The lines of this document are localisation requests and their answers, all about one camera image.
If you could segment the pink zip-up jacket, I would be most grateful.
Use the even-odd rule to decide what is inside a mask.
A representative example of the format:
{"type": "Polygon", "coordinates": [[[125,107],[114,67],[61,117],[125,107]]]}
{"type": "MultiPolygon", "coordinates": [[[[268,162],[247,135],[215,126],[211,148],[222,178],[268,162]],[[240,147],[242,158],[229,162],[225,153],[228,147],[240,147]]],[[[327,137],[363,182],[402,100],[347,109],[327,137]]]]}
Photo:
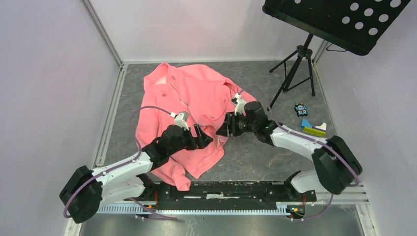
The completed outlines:
{"type": "Polygon", "coordinates": [[[217,136],[216,132],[225,115],[235,110],[232,99],[241,88],[203,64],[175,67],[162,63],[144,77],[144,91],[135,134],[142,147],[161,136],[174,123],[169,116],[172,112],[187,112],[188,126],[197,124],[212,137],[206,148],[181,150],[153,171],[165,183],[187,191],[191,180],[186,174],[199,178],[224,156],[227,138],[217,136]]]}

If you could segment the white object behind arm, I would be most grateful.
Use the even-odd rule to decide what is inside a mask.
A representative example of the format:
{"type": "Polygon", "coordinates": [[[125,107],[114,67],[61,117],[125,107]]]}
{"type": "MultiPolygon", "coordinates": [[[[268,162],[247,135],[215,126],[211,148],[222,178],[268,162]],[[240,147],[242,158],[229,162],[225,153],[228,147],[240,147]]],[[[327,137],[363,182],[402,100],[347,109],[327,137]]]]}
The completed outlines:
{"type": "Polygon", "coordinates": [[[323,122],[321,125],[317,125],[314,128],[326,131],[327,130],[327,124],[325,122],[323,122]]]}

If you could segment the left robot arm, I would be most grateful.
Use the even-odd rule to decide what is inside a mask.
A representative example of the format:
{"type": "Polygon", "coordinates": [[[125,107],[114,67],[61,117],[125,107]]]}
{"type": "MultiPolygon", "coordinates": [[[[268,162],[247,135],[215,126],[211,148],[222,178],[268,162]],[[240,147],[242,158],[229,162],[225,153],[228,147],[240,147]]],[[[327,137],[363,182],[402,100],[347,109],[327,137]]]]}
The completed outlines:
{"type": "Polygon", "coordinates": [[[159,137],[126,159],[101,168],[77,168],[59,194],[64,204],[63,216],[83,223],[106,205],[128,198],[151,199],[154,186],[141,180],[140,175],[167,164],[179,151],[204,149],[213,142],[199,125],[194,125],[194,130],[196,136],[190,128],[170,125],[159,137]]]}

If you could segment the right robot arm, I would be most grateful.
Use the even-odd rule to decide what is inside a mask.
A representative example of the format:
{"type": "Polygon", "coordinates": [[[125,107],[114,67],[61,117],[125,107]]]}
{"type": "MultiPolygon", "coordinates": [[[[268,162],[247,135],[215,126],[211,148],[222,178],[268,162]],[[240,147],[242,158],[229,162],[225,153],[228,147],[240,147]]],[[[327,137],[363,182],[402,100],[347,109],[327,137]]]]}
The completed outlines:
{"type": "Polygon", "coordinates": [[[245,104],[243,112],[226,113],[216,134],[237,137],[245,132],[253,133],[262,143],[285,148],[313,162],[313,170],[299,171],[287,178],[284,195],[291,201],[310,190],[339,195],[347,187],[360,183],[358,177],[363,171],[362,166],[339,136],[326,139],[292,130],[269,119],[260,102],[245,104]]]}

